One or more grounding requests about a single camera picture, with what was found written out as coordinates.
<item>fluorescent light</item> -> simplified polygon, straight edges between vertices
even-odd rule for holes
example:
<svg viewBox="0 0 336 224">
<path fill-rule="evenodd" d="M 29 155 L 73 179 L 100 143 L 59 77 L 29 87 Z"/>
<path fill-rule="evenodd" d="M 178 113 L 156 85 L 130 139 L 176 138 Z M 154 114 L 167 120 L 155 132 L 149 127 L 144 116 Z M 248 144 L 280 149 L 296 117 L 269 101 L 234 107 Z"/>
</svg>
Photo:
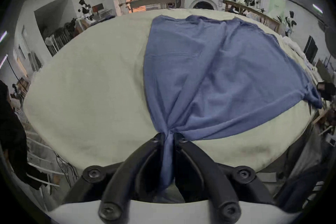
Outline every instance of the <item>fluorescent light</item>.
<svg viewBox="0 0 336 224">
<path fill-rule="evenodd" d="M 316 6 L 315 4 L 313 4 L 313 7 L 323 14 L 323 11 L 318 6 Z"/>
<path fill-rule="evenodd" d="M 2 65 L 3 65 L 3 63 L 5 62 L 5 60 L 7 59 L 7 57 L 8 57 L 8 54 L 6 54 L 5 58 L 3 58 L 3 60 L 1 61 L 1 63 L 0 63 L 0 68 L 2 67 Z"/>
<path fill-rule="evenodd" d="M 5 32 L 2 34 L 2 36 L 0 37 L 0 42 L 6 37 L 6 35 L 7 35 L 7 31 L 5 31 Z"/>
</svg>

